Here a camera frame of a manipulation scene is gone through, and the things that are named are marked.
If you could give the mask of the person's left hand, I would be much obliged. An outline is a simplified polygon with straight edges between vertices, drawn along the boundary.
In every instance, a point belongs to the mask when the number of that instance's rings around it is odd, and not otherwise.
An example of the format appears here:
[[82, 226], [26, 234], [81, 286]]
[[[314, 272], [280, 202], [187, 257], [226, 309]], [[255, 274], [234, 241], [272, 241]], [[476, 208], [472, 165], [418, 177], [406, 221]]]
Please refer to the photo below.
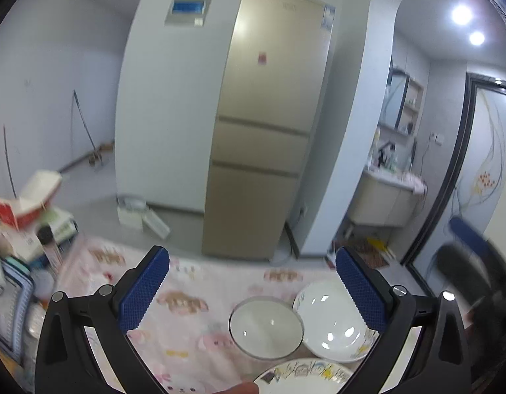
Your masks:
[[229, 389], [218, 391], [215, 394], [258, 394], [259, 388], [256, 383], [246, 382], [237, 384]]

